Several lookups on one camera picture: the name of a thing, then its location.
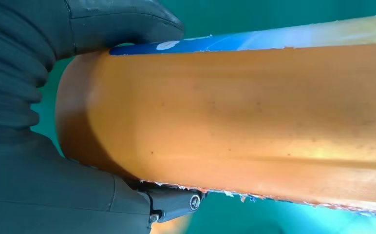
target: black cloth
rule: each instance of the black cloth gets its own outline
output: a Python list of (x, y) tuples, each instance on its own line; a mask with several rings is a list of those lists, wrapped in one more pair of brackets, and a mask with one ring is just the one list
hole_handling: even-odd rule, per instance
[(149, 203), (120, 178), (60, 157), (30, 130), (39, 122), (30, 105), (58, 59), (182, 36), (156, 0), (0, 0), (0, 233), (149, 230)]

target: torn blue wrapping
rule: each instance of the torn blue wrapping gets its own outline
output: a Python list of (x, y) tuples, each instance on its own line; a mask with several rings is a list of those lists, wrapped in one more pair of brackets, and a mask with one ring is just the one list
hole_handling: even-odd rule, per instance
[(308, 47), (311, 44), (307, 27), (280, 28), (264, 31), (207, 36), (184, 40), (115, 47), (114, 56), (169, 54), (205, 51), (241, 51), (282, 49), (284, 47)]

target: bolt head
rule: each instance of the bolt head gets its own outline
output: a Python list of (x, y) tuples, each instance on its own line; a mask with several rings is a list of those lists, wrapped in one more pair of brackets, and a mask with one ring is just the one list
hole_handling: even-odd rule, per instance
[(193, 195), (190, 201), (191, 210), (196, 211), (200, 207), (201, 199), (198, 195)]
[(151, 214), (150, 215), (150, 219), (149, 219), (150, 223), (156, 223), (156, 222), (158, 222), (158, 220), (159, 220), (159, 214)]

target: green background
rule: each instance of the green background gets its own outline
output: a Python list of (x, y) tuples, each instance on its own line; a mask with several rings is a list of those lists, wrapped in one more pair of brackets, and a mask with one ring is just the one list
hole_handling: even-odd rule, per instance
[[(162, 0), (184, 23), (186, 37), (256, 31), (376, 15), (376, 0)], [(57, 145), (54, 109), (58, 82), (70, 59), (59, 61), (41, 88), (33, 129)], [(376, 217), (345, 211), (211, 194), (188, 234), (374, 234)]]

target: orange pipe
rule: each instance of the orange pipe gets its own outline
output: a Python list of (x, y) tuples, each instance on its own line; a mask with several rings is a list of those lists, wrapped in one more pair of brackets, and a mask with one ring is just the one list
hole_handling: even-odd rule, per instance
[(376, 44), (81, 56), (56, 114), (106, 171), (376, 210)]

